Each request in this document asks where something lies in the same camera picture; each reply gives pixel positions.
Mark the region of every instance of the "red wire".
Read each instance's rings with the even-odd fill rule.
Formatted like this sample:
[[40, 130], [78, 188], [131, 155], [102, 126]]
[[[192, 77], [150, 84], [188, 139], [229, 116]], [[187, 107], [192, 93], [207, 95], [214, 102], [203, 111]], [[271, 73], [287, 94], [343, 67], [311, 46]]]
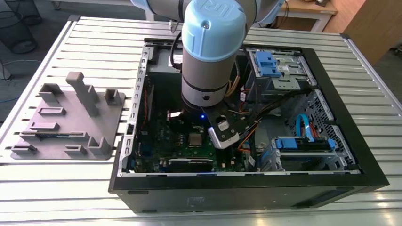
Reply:
[[144, 105], [146, 105], [146, 117], [144, 117], [144, 121], [143, 121], [143, 125], [140, 126], [140, 130], [143, 130], [144, 125], [146, 125], [146, 121], [147, 121], [147, 117], [148, 117], [148, 101], [147, 101], [147, 89], [144, 89], [146, 95], [144, 95]]
[[313, 131], [313, 136], [314, 136], [314, 137], [318, 137], [318, 133], [317, 133], [317, 130], [315, 130], [315, 128], [314, 128], [313, 123], [310, 123], [310, 128], [311, 128], [311, 131]]
[[239, 152], [250, 152], [250, 150], [249, 149], [239, 149]]
[[247, 111], [243, 111], [243, 105], [245, 105], [245, 103], [246, 103], [246, 102], [242, 102], [242, 103], [241, 103], [241, 106], [239, 106], [241, 113], [249, 113]]

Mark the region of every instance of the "ur logo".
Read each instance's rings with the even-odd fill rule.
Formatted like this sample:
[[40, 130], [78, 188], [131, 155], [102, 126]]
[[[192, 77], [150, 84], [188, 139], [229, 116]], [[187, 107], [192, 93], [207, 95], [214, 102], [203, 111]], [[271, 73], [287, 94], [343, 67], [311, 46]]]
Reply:
[[221, 17], [226, 17], [234, 8], [234, 5], [219, 3], [218, 0], [207, 0], [202, 8], [207, 11], [216, 12]]

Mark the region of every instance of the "wooden desk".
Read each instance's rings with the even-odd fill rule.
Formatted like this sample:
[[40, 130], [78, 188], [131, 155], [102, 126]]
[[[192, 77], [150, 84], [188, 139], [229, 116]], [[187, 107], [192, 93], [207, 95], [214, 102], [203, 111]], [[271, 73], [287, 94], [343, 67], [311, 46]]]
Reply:
[[[289, 17], [315, 19], [313, 32], [322, 32], [333, 15], [338, 13], [334, 5], [329, 2], [326, 7], [315, 4], [315, 1], [290, 0]], [[283, 4], [279, 16], [286, 14], [286, 4]]]

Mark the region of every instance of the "robotic arm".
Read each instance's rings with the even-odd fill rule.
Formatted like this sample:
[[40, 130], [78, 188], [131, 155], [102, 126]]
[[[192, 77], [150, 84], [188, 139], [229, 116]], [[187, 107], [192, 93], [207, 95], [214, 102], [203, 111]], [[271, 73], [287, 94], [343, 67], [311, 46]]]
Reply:
[[271, 23], [285, 0], [131, 0], [184, 22], [182, 95], [199, 107], [225, 97], [237, 52], [254, 22]]

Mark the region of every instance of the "floor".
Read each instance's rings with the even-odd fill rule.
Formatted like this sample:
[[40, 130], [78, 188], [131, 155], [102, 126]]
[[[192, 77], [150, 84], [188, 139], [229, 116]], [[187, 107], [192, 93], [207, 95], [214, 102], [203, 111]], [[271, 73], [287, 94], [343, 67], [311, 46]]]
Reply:
[[[138, 20], [146, 18], [144, 12], [135, 7], [64, 2], [62, 3], [62, 10], [56, 11], [50, 1], [36, 0], [35, 2], [43, 17], [43, 22], [31, 26], [31, 32], [38, 40], [38, 49], [28, 54], [16, 55], [0, 44], [0, 59], [4, 63], [23, 59], [43, 60], [70, 15]], [[7, 65], [7, 69], [13, 75], [13, 80], [5, 82], [0, 79], [0, 122], [5, 120], [16, 103], [16, 100], [3, 101], [20, 96], [38, 66], [38, 62], [19, 62]], [[399, 101], [402, 101], [402, 57], [389, 52], [374, 68]]]

